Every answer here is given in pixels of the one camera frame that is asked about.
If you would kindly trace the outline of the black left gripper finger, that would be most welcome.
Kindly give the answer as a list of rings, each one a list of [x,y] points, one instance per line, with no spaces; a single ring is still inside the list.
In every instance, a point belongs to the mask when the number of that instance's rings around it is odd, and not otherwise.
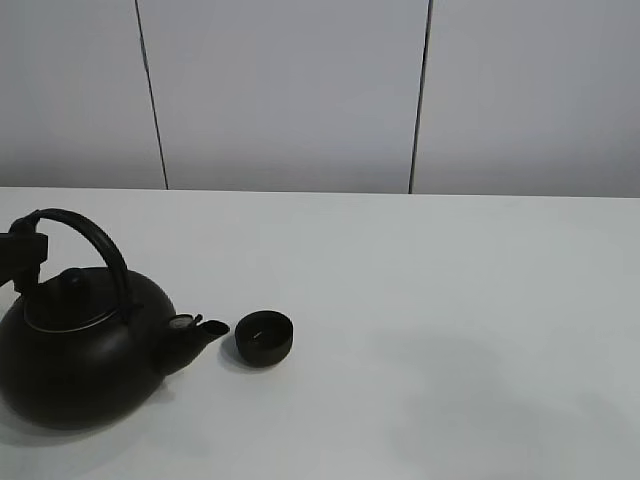
[[[15,290],[30,290],[38,284],[41,265],[48,258],[44,234],[1,234],[1,285],[12,282]]]

